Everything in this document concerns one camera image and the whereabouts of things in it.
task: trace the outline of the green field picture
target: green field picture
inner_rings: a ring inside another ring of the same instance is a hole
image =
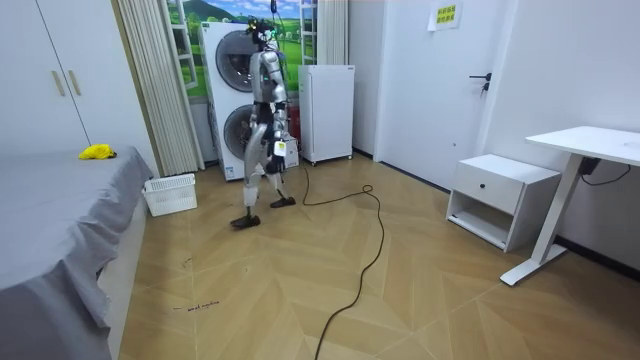
[[[207,86],[205,84],[204,66],[202,63],[202,51],[200,50],[200,42],[198,39],[200,24],[203,21],[208,22],[233,22],[246,24],[249,16],[264,18],[272,22],[271,13],[263,2],[251,3],[248,1],[224,1],[214,2],[205,0],[182,0],[185,17],[187,18],[187,27],[189,29],[189,44],[193,54],[195,64],[195,73],[198,85],[187,90],[189,97],[207,96]],[[287,88],[289,91],[298,91],[298,65],[302,64],[302,50],[300,46],[300,19],[298,12],[298,4],[295,7],[290,2],[282,2],[279,5],[279,11],[282,17],[280,21],[275,18],[275,28],[277,33],[278,45],[280,51],[284,54],[286,61],[285,77],[287,79]],[[175,0],[167,1],[169,14],[172,24],[179,24],[179,12]],[[176,37],[176,45],[179,54],[184,52],[181,47],[187,44],[181,44],[181,40]],[[311,44],[305,44],[305,54],[313,56],[313,47]],[[182,75],[185,83],[192,81],[189,66],[185,61],[181,62]]]

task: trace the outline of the robot leg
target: robot leg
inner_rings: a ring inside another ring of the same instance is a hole
[[[268,154],[268,147],[265,146],[264,154],[262,157],[262,167],[265,169],[270,168],[269,166],[267,166],[267,164],[269,163],[267,154]],[[276,209],[276,208],[281,208],[281,207],[291,206],[296,204],[296,200],[293,197],[289,196],[287,191],[285,190],[284,174],[280,172],[270,174],[267,171],[267,178],[269,179],[269,183],[271,184],[271,186],[273,186],[273,189],[278,193],[278,195],[280,195],[280,200],[272,202],[269,205],[271,206],[271,208]]]
[[[280,195],[280,200],[272,202],[269,205],[271,208],[276,209],[296,204],[296,200],[289,196],[287,191],[284,189],[284,177],[281,173],[267,174],[267,178],[269,178],[269,182],[276,192],[278,192],[278,195]]]
[[[244,206],[247,209],[245,216],[231,222],[231,226],[245,229],[260,225],[260,218],[255,215],[253,207],[258,200],[258,185],[261,174],[256,167],[263,157],[262,138],[267,131],[266,124],[259,124],[252,132],[244,152]]]

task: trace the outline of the washing machine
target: washing machine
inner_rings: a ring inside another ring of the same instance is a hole
[[[200,48],[220,167],[227,181],[244,178],[244,149],[253,107],[249,62],[257,51],[245,24],[203,22]]]

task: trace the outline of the humanoid robot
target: humanoid robot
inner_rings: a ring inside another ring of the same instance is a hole
[[[273,27],[264,20],[249,20],[247,34],[252,35],[258,52],[251,55],[249,71],[253,90],[253,111],[249,126],[251,137],[244,152],[244,205],[246,214],[231,221],[231,226],[245,229],[260,225],[260,218],[254,212],[258,200],[258,184],[264,170],[269,182],[280,196],[271,203],[272,208],[295,205],[293,197],[284,189],[283,172],[286,145],[282,141],[286,134],[285,90],[280,60],[271,44]]]

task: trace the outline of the drawer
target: drawer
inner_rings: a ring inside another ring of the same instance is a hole
[[[454,189],[506,213],[516,212],[521,181],[459,162],[456,167]]]

